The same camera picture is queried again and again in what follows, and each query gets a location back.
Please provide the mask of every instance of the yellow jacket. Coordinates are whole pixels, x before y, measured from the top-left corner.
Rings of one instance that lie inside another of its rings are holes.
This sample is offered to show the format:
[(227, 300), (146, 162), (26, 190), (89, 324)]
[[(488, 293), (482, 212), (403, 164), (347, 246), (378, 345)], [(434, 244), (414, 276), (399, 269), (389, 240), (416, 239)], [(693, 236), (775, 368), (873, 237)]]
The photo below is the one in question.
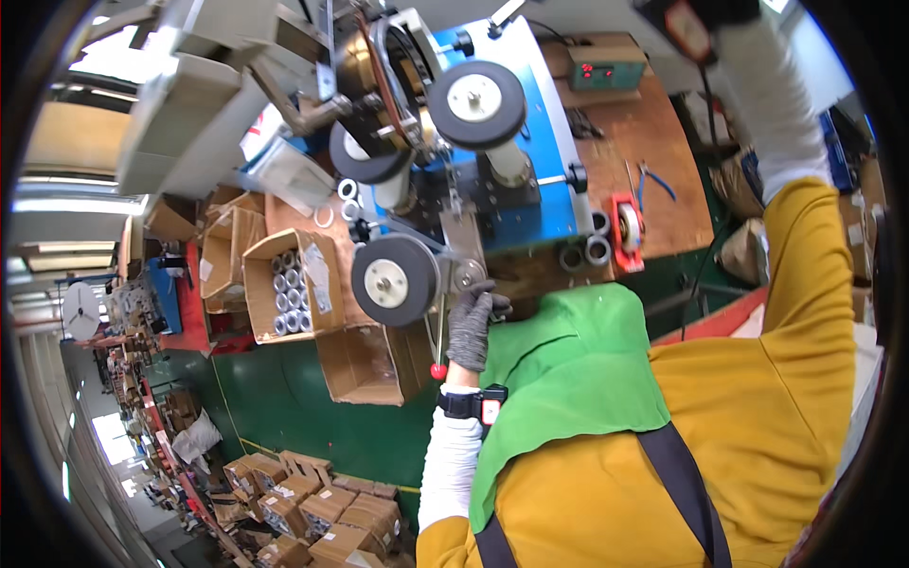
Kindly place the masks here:
[[(759, 339), (657, 347), (650, 362), (736, 566), (778, 566), (834, 480), (854, 380), (852, 271), (836, 192), (787, 185), (764, 213), (771, 283)], [(703, 566), (704, 551), (632, 433), (577, 436), (500, 473), (518, 565)], [(479, 567), (466, 518), (417, 540), (423, 567)]]

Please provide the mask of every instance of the red lever knob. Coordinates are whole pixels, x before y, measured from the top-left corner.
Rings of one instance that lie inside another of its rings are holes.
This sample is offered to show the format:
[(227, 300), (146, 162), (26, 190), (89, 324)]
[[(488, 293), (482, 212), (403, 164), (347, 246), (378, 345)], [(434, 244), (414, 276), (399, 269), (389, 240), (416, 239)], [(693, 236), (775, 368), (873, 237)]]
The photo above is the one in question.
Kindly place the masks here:
[(441, 381), (445, 379), (445, 376), (448, 374), (448, 367), (443, 364), (433, 363), (433, 366), (429, 367), (429, 374), (432, 375), (436, 381)]

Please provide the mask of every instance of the control box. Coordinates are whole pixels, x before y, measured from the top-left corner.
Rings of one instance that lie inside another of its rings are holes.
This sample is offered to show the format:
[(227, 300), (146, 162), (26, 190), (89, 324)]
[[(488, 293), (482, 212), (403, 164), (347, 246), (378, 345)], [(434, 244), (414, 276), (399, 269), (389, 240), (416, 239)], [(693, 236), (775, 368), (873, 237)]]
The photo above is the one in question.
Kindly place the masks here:
[(647, 56), (636, 46), (573, 45), (568, 48), (573, 91), (630, 91), (637, 88)]

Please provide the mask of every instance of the white sleeve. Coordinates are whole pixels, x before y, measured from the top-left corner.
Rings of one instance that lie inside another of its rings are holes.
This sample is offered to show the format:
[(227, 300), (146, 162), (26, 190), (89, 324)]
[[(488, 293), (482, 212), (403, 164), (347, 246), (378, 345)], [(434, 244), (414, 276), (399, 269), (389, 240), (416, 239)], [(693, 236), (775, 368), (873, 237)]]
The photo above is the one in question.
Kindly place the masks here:
[(716, 52), (753, 137), (764, 205), (786, 184), (803, 177), (831, 184), (818, 114), (789, 47), (773, 24), (762, 17), (747, 25), (722, 27)]
[[(480, 389), (443, 384), (442, 392), (470, 394), (479, 393)], [(433, 412), (420, 486), (420, 510), (416, 515), (420, 533), (436, 521), (467, 516), (482, 435), (483, 426), (476, 418), (446, 418), (441, 408)]]

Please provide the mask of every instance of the green bib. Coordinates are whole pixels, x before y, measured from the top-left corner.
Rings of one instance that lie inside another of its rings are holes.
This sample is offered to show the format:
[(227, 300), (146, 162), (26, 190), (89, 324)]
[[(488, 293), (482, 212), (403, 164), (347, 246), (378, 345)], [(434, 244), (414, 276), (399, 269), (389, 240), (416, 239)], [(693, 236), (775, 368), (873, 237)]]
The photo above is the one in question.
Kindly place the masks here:
[(504, 384), (508, 400), (477, 460), (474, 533), (492, 516), (495, 479), (510, 459), (551, 440), (648, 432), (669, 422), (649, 347), (641, 301), (620, 284), (548, 294), (533, 318), (490, 328), (480, 386)]

